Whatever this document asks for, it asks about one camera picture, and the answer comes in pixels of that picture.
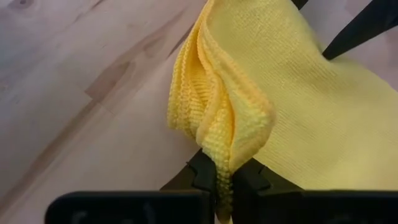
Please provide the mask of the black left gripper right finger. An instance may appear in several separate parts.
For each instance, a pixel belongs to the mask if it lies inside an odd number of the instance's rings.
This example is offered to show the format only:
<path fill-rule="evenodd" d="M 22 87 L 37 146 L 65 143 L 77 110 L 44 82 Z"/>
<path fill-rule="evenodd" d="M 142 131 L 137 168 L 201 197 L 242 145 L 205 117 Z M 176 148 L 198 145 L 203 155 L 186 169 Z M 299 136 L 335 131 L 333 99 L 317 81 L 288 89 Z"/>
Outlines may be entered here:
<path fill-rule="evenodd" d="M 233 175 L 233 224 L 398 224 L 398 191 L 304 190 L 255 159 Z"/>

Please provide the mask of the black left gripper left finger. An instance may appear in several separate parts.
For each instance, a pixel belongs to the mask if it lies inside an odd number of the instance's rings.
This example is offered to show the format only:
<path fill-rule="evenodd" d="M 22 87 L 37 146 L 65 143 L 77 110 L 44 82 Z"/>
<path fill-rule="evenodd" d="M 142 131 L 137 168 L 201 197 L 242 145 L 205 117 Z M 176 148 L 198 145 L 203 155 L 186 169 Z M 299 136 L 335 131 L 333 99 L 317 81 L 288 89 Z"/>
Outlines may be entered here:
<path fill-rule="evenodd" d="M 159 190 L 77 191 L 56 198 L 45 224 L 214 224 L 215 163 L 198 151 Z"/>

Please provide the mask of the yellow microfiber towel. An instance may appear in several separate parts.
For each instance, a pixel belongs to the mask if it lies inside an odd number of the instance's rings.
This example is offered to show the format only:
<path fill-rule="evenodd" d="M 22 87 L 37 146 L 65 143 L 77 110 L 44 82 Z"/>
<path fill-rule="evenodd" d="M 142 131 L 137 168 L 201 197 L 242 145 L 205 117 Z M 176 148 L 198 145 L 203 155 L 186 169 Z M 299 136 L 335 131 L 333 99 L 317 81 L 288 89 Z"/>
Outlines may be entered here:
<path fill-rule="evenodd" d="M 251 158 L 305 189 L 398 190 L 398 91 L 321 51 L 292 0 L 207 0 L 167 120 L 215 162 L 221 223 Z"/>

